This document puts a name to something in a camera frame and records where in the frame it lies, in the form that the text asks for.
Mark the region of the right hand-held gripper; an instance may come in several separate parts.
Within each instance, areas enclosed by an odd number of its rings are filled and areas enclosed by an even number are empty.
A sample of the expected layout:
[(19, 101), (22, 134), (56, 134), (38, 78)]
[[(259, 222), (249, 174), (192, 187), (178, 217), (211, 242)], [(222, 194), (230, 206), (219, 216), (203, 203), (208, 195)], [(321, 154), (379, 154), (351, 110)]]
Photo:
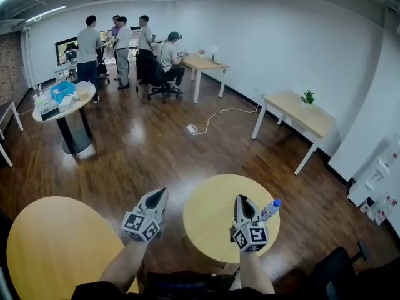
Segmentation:
[(269, 243), (268, 229), (260, 219), (256, 204), (247, 196), (238, 195), (234, 205), (234, 226), (229, 232), (230, 242), (235, 243), (241, 253), (258, 252)]

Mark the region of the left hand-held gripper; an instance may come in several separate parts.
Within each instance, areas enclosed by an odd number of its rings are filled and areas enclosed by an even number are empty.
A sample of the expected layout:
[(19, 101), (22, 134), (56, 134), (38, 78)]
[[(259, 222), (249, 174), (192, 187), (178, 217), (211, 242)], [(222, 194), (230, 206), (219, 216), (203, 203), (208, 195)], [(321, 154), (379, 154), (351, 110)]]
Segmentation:
[(121, 229), (132, 240), (150, 243), (161, 238), (165, 224), (163, 217), (168, 200), (166, 188), (155, 189), (145, 194), (133, 211), (127, 211), (122, 220)]

